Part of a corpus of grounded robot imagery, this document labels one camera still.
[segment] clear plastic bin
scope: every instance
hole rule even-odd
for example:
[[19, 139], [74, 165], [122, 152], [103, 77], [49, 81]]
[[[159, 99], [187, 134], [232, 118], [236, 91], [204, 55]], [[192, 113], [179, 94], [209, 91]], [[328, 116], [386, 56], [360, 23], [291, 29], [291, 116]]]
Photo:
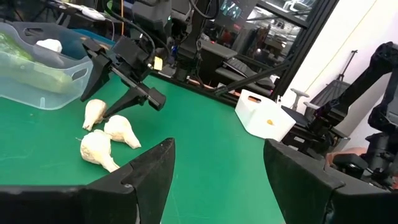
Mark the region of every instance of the clear plastic bin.
[[[43, 110], [60, 109], [78, 98], [93, 69], [81, 37], [55, 24], [0, 23], [0, 97]], [[11, 47], [4, 38], [13, 39]], [[34, 45], [45, 39], [58, 39], [62, 52]]]

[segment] white plastic basket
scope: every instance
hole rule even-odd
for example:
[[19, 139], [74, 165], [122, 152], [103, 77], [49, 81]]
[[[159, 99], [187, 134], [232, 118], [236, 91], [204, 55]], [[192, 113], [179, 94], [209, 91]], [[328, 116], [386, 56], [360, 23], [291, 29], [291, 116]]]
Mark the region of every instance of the white plastic basket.
[[242, 90], [235, 112], [246, 131], [263, 139], [281, 141], [295, 120], [272, 100]]
[[[23, 35], [26, 40], [36, 43], [36, 40], [57, 39], [62, 43], [63, 52], [26, 42], [20, 35], [27, 28], [43, 30], [43, 33]], [[93, 69], [93, 62], [81, 44], [81, 34], [56, 24], [30, 22], [12, 25], [0, 22], [0, 34], [12, 39], [8, 42], [18, 46], [17, 52], [30, 56], [27, 60], [27, 56], [9, 54], [0, 46], [0, 98], [42, 110], [57, 110], [81, 96]]]

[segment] white wall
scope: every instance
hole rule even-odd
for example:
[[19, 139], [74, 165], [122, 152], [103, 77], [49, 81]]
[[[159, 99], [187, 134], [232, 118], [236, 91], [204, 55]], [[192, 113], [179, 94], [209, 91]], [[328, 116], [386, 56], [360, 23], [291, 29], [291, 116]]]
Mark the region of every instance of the white wall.
[[[305, 91], [314, 97], [327, 83], [337, 78], [352, 50], [358, 50], [346, 71], [345, 81], [352, 83], [368, 67], [370, 56], [383, 42], [398, 42], [398, 1], [340, 0], [318, 39], [298, 70], [290, 88]], [[347, 118], [337, 127], [345, 134], [354, 128], [384, 93], [384, 77], [350, 108]], [[283, 97], [285, 106], [292, 106], [295, 94], [290, 90]], [[302, 98], [298, 111], [305, 111]]]
[[[378, 105], [383, 96], [379, 98], [379, 100], [373, 105], [375, 107]], [[379, 133], [380, 131], [371, 128], [368, 125], [368, 117], [371, 114], [372, 110], [370, 110], [367, 115], [362, 119], [362, 121], [359, 123], [359, 125], [355, 128], [353, 133], [351, 134], [349, 142], [346, 144], [346, 146], [343, 148], [343, 150], [349, 149], [351, 147], [368, 147], [369, 142], [365, 140], [366, 137], [374, 134], [374, 133]]]

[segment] black robotic arm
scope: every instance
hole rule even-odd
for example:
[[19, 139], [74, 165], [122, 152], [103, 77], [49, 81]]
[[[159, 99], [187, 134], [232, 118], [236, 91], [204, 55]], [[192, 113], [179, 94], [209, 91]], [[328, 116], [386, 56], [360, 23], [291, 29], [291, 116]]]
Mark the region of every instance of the black robotic arm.
[[333, 163], [353, 177], [370, 182], [380, 188], [392, 190], [392, 176], [398, 171], [398, 45], [388, 42], [380, 45], [369, 67], [337, 99], [327, 102], [315, 111], [315, 119], [308, 125], [311, 132], [321, 136], [342, 122], [348, 107], [383, 75], [392, 72], [384, 97], [373, 108], [368, 123], [381, 133], [368, 136], [366, 154], [337, 155]]

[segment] glass panel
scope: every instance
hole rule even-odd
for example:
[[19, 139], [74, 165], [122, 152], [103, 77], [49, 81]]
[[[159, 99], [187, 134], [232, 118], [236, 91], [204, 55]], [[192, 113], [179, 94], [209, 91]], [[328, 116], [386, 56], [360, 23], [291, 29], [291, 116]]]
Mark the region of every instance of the glass panel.
[[202, 37], [274, 67], [285, 60], [300, 30], [269, 11], [254, 7], [241, 24], [225, 23], [224, 18], [208, 21]]
[[295, 17], [306, 20], [317, 0], [261, 0]]

